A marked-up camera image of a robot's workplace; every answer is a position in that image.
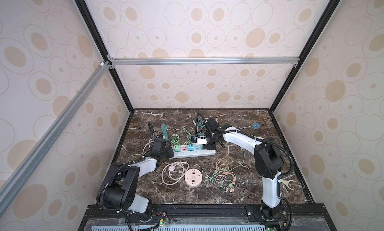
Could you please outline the light green plug adapter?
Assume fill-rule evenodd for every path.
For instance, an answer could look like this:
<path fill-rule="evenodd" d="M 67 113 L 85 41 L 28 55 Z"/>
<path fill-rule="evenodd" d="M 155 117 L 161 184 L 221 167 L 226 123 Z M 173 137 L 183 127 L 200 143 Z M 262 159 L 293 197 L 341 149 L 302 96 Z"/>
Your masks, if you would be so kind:
<path fill-rule="evenodd" d="M 175 145 L 173 148 L 175 152 L 180 152 L 182 150 L 182 147 L 180 145 Z"/>

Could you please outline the teal blue plug adapter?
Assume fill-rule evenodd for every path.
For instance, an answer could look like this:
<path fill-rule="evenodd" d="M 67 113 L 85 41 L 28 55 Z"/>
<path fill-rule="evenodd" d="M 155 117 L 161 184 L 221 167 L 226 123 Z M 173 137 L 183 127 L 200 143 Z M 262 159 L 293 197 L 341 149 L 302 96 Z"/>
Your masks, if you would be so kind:
<path fill-rule="evenodd" d="M 188 151 L 193 151 L 195 149 L 193 144 L 187 146 Z"/>

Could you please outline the pink round socket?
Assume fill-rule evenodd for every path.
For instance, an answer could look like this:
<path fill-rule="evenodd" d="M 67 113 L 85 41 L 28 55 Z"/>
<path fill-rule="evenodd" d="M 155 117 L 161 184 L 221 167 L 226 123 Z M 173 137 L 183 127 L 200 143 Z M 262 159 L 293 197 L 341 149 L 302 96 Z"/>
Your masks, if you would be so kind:
<path fill-rule="evenodd" d="M 184 178 L 186 184 L 191 188 L 198 187 L 203 180 L 202 173 L 198 169 L 188 169 Z"/>

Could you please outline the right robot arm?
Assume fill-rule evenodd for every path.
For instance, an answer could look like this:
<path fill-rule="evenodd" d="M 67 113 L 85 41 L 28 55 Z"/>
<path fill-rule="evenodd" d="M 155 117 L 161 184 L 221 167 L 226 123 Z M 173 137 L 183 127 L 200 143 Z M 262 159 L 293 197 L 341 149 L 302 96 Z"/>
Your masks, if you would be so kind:
<path fill-rule="evenodd" d="M 225 142 L 237 145 L 254 155 L 255 168 L 262 177 L 263 197 L 261 216 L 269 222 L 277 218 L 282 208 L 281 179 L 290 175 L 294 169 L 293 157 L 273 138 L 259 138 L 228 124 L 220 125 L 214 118 L 205 118 L 197 113 L 195 121 L 197 143 L 205 148 L 216 148 Z"/>

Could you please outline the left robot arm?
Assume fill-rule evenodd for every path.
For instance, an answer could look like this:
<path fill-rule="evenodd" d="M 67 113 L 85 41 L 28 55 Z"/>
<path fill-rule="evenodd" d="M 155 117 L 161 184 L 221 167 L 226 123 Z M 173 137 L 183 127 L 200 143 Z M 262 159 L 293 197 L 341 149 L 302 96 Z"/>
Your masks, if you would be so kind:
<path fill-rule="evenodd" d="M 150 215 L 152 201 L 137 194 L 139 178 L 156 171 L 174 153 L 164 138 L 155 136 L 153 123 L 149 122 L 148 126 L 153 142 L 142 158 L 128 163 L 111 164 L 97 193 L 97 203 L 102 209 Z"/>

